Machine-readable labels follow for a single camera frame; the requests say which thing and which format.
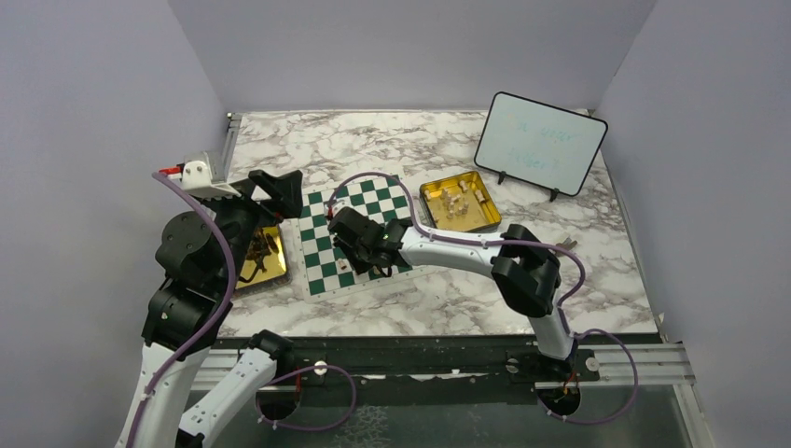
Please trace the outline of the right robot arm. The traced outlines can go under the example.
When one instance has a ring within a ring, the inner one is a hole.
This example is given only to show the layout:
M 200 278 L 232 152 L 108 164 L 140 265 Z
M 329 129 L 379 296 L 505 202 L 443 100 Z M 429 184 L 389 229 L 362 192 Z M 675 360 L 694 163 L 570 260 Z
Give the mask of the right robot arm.
M 560 261 L 553 248 L 522 225 L 512 224 L 500 235 L 427 230 L 408 218 L 380 224 L 343 207 L 327 227 L 333 245 L 357 273 L 432 266 L 492 279 L 507 307 L 528 319 L 537 339 L 539 370 L 560 380 L 575 368 L 576 342 L 556 297 Z

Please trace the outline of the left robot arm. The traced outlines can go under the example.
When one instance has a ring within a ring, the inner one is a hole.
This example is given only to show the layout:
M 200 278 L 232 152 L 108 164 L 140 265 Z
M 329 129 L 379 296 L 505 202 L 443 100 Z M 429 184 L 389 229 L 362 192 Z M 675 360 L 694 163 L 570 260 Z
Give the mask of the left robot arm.
M 187 211 L 161 234 L 155 258 L 165 279 L 147 306 L 138 383 L 118 446 L 209 447 L 260 387 L 292 374 L 291 342 L 263 330 L 228 374 L 188 403 L 256 231 L 300 216 L 303 175 L 254 170 L 246 179 L 216 183 L 183 165 L 154 178 L 183 199 Z

